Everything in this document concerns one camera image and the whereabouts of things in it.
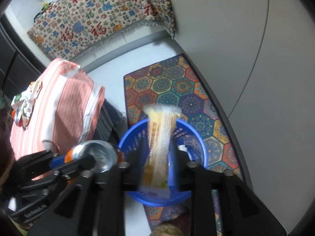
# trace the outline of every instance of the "plastic wrapper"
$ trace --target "plastic wrapper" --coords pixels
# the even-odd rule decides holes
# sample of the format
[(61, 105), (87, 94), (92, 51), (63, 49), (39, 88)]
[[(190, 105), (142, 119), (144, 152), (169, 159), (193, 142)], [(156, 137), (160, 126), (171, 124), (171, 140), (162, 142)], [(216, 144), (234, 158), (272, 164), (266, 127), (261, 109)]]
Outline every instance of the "plastic wrapper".
[(176, 119), (181, 117), (181, 109), (174, 106), (153, 105), (145, 108), (148, 115), (149, 155), (144, 165), (142, 192), (169, 198), (168, 152)]

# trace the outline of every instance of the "hexagon pattern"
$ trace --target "hexagon pattern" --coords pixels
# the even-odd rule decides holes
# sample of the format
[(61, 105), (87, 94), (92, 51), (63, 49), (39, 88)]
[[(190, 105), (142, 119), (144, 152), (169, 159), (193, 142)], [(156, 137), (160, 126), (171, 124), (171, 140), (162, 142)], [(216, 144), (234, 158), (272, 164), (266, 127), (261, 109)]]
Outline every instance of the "hexagon pattern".
[[(242, 179), (237, 156), (226, 128), (207, 91), (183, 54), (132, 72), (124, 77), (129, 126), (147, 118), (145, 105), (160, 103), (182, 108), (182, 120), (192, 125), (202, 136), (208, 153), (207, 169), (223, 172), (233, 170)], [(218, 192), (212, 192), (217, 223), (217, 235), (222, 235)], [(144, 205), (153, 229), (161, 222), (185, 212), (182, 204), (171, 207)]]

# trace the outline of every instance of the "bolt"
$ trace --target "bolt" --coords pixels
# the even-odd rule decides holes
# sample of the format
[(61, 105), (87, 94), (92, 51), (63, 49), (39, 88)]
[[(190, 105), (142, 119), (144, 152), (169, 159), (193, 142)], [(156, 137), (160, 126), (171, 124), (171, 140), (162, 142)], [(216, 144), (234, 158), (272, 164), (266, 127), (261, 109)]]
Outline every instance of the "bolt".
[(93, 176), (93, 172), (91, 170), (85, 170), (85, 171), (83, 171), (83, 173), (81, 175), (83, 177), (91, 177), (91, 176)]
[(224, 174), (225, 176), (234, 176), (233, 171), (232, 171), (232, 170), (229, 170), (229, 169), (224, 170), (224, 171), (223, 171), (223, 174)]
[(189, 162), (187, 162), (187, 167), (189, 167), (189, 168), (196, 168), (196, 167), (198, 167), (199, 166), (199, 164), (197, 163), (197, 162), (195, 162), (195, 161), (189, 161)]
[(126, 161), (123, 161), (123, 162), (119, 162), (119, 168), (121, 169), (126, 169), (130, 166), (130, 164)]

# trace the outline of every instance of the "blue plastic basket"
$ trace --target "blue plastic basket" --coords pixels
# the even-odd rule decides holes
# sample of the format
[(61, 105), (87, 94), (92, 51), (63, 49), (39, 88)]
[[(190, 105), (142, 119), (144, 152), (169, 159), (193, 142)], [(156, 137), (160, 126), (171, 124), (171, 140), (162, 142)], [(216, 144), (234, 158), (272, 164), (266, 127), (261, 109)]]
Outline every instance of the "blue plastic basket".
[[(119, 143), (119, 148), (124, 153), (125, 158), (129, 152), (138, 148), (141, 138), (146, 137), (147, 128), (148, 119), (145, 119), (135, 124), (123, 136)], [(195, 160), (204, 167), (207, 166), (208, 155), (206, 147), (202, 137), (192, 126), (183, 120), (177, 119), (173, 137), (176, 139), (177, 146), (185, 145), (190, 160)], [(191, 196), (190, 191), (179, 192), (176, 190), (173, 165), (173, 156), (169, 152), (168, 187), (170, 189), (170, 198), (161, 198), (159, 196), (143, 192), (128, 192), (129, 195), (135, 200), (152, 207), (176, 205), (188, 199)]]

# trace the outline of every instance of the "rug border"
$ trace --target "rug border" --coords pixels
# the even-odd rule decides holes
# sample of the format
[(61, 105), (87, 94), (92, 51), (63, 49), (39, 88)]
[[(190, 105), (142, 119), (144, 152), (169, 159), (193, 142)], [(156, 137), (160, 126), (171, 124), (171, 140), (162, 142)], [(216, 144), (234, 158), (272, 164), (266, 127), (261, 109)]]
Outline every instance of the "rug border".
[[(220, 102), (218, 101), (218, 99), (216, 98), (215, 94), (213, 93), (213, 91), (211, 90), (209, 84), (207, 83), (207, 81), (205, 80), (205, 78), (202, 76), (202, 74), (200, 73), (200, 71), (198, 70), (198, 68), (196, 67), (196, 65), (192, 62), (192, 60), (189, 58), (189, 56), (186, 54), (186, 53), (180, 53), (176, 56), (180, 56), (182, 55), (185, 59), (187, 59), (191, 65), (191, 69), (194, 71), (194, 73), (196, 74), (199, 82), (202, 84), (202, 86), (204, 87), (204, 89), (207, 91), (207, 93), (209, 94), (209, 98), (212, 100), (215, 108), (217, 109), (217, 112), (218, 112), (218, 116), (219, 118), (222, 120), (222, 122), (224, 123), (225, 125), (225, 128), (226, 128), (226, 131), (227, 133), (229, 134), (229, 138), (230, 138), (230, 141), (231, 141), (231, 144), (233, 145), (234, 147), (234, 150), (236, 152), (236, 156), (237, 156), (237, 160), (239, 162), (239, 165), (240, 167), (242, 168), (240, 170), (240, 173), (242, 174), (243, 178), (244, 178), (244, 181), (245, 183), (247, 184), (247, 186), (253, 190), (253, 185), (252, 185), (252, 181), (251, 181), (251, 178), (250, 178), (250, 175), (249, 175), (249, 171), (248, 171), (248, 167), (247, 167), (247, 164), (246, 164), (246, 161), (245, 161), (245, 158), (243, 156), (243, 153), (242, 153), (242, 150), (241, 150), (241, 147), (239, 145), (239, 142), (236, 138), (236, 135), (234, 133), (234, 130), (229, 122), (229, 119), (227, 118), (222, 106), (220, 105)], [(125, 80), (125, 77), (127, 75), (131, 75), (133, 72), (131, 73), (128, 73), (126, 75), (124, 75), (123, 79)], [(127, 97), (126, 97), (126, 91), (124, 91), (124, 96), (125, 96), (125, 107), (126, 107), (126, 118), (127, 118), (127, 124), (128, 124), (128, 129), (130, 128), (130, 124), (129, 124), (129, 120), (128, 120), (128, 110), (127, 110)]]

